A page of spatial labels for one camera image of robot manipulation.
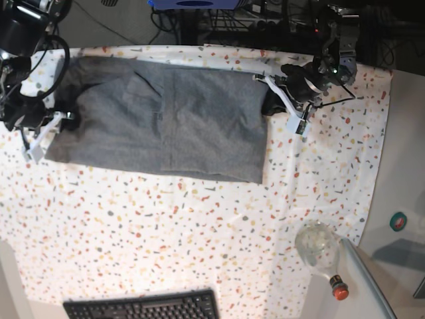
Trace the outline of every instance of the gray floor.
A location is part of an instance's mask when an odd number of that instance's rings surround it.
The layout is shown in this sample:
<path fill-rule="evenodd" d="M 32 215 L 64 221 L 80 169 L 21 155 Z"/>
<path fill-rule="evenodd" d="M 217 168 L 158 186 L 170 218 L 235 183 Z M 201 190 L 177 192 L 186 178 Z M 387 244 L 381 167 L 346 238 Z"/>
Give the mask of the gray floor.
<path fill-rule="evenodd" d="M 131 45 L 93 22 L 75 3 L 138 45 L 146 45 L 157 33 L 150 19 L 151 7 L 146 0 L 119 0 L 116 7 L 105 7 L 100 0 L 74 0 L 69 15 L 59 24 L 60 35 L 73 48 Z M 161 33 L 154 44 L 172 45 L 175 39 L 173 35 Z"/>

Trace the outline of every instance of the black keyboard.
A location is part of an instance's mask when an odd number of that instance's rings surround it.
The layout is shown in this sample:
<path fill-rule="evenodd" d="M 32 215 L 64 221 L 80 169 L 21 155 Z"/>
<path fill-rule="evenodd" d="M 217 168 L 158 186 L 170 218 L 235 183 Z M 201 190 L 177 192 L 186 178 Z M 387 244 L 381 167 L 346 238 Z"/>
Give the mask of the black keyboard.
<path fill-rule="evenodd" d="M 64 302 L 70 319 L 218 319 L 212 290 L 135 299 Z"/>

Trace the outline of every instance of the white tablecloth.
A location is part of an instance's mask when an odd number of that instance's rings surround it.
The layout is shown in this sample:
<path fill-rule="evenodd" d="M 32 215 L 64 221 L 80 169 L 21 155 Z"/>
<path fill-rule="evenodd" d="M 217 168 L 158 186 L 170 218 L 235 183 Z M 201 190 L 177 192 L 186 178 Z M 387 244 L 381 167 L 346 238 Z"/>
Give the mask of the white tablecloth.
<path fill-rule="evenodd" d="M 215 46 L 72 54 L 264 74 L 310 59 Z M 23 92 L 47 89 L 61 55 L 50 51 Z M 359 66 L 351 89 L 361 98 L 320 110 L 304 140 L 285 129 L 288 115 L 270 118 L 262 185 L 29 164 L 19 134 L 2 128 L 0 238 L 16 252 L 28 297 L 60 304 L 211 287 L 224 319 L 298 317 L 310 274 L 294 237 L 303 221 L 320 219 L 359 242 L 381 159 L 390 82 L 389 72 Z M 341 88 L 330 93 L 327 100 L 346 95 Z"/>

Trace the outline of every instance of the clear plastic bottle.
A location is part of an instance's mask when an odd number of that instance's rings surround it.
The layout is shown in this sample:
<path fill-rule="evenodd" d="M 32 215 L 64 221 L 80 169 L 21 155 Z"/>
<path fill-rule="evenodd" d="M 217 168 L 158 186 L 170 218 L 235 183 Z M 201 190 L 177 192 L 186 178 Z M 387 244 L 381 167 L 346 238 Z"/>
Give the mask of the clear plastic bottle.
<path fill-rule="evenodd" d="M 349 291 L 337 272 L 339 242 L 333 231 L 323 223 L 309 221 L 299 230 L 295 246 L 312 273 L 329 280 L 334 297 L 337 300 L 346 299 Z"/>

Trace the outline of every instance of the gray cloth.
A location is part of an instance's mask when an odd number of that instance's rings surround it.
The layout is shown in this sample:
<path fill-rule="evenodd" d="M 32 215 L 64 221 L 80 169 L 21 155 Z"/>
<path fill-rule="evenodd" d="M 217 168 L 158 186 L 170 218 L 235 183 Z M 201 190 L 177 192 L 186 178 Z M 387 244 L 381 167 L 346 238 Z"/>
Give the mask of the gray cloth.
<path fill-rule="evenodd" d="M 46 158 L 122 171 L 262 183 L 267 86 L 251 74 L 120 58 L 72 61 L 56 106 L 78 110 Z"/>

